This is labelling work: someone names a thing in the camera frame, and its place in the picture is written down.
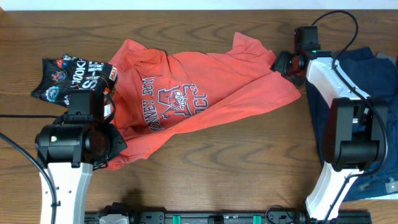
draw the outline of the white wall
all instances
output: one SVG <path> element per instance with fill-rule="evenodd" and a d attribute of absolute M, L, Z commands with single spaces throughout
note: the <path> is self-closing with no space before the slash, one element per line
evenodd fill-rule
<path fill-rule="evenodd" d="M 23 10 L 398 9 L 398 0 L 0 0 Z"/>

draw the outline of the wooden table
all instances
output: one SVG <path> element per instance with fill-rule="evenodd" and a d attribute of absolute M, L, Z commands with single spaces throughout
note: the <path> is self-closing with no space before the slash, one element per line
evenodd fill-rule
<path fill-rule="evenodd" d="M 65 108 L 30 97 L 42 58 L 64 53 L 108 62 L 125 39 L 148 48 L 226 52 L 233 35 L 259 39 L 276 54 L 293 49 L 293 29 L 325 11 L 5 12 L 0 20 L 0 113 L 61 114 Z M 397 11 L 353 11 L 359 35 L 352 49 L 398 54 Z M 319 22 L 323 49 L 339 50 L 354 25 L 342 15 Z M 299 207 L 321 171 L 305 89 L 294 103 L 267 114 L 169 140 L 148 160 L 94 173 L 86 210 L 113 202 L 166 210 L 262 210 Z M 0 131 L 35 155 L 34 138 L 51 119 L 0 119 Z M 358 201 L 374 223 L 396 223 L 395 201 Z M 0 141 L 0 223 L 38 223 L 37 169 Z"/>

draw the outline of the dark blue cloth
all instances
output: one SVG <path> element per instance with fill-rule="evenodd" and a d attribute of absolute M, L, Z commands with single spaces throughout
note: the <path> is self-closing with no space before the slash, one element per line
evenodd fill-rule
<path fill-rule="evenodd" d="M 375 58 L 371 49 L 347 51 L 339 58 L 342 69 L 347 76 L 363 91 L 372 97 L 380 97 L 387 101 L 389 157 L 383 170 L 371 177 L 358 178 L 348 191 L 345 202 L 369 197 L 387 195 L 386 183 L 392 177 L 398 180 L 398 71 L 388 59 Z M 306 82 L 308 104 L 312 117 L 312 124 L 317 140 L 320 160 L 323 164 L 321 152 L 323 130 L 329 115 L 329 107 L 319 91 L 309 82 Z"/>

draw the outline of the red fabric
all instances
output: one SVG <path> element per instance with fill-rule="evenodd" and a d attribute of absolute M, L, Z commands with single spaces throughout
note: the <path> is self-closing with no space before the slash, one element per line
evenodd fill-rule
<path fill-rule="evenodd" d="M 275 55 L 235 33 L 225 54 L 165 52 L 126 40 L 110 61 L 118 69 L 114 124 L 127 149 L 109 169 L 147 159 L 177 133 L 225 124 L 291 103 L 300 92 L 270 67 Z"/>

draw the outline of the navy fabric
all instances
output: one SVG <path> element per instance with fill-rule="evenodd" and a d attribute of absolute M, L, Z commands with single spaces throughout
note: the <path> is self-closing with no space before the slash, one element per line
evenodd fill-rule
<path fill-rule="evenodd" d="M 347 51 L 339 58 L 342 69 L 347 76 L 363 91 L 372 97 L 380 97 L 389 105 L 388 136 L 389 157 L 383 170 L 371 177 L 358 178 L 348 191 L 344 201 L 353 201 L 369 197 L 387 195 L 386 183 L 392 177 L 398 180 L 398 71 L 388 59 L 375 58 L 371 49 Z M 308 104 L 312 117 L 313 128 L 317 140 L 320 160 L 323 130 L 329 115 L 329 107 L 319 91 L 309 82 L 306 82 Z"/>

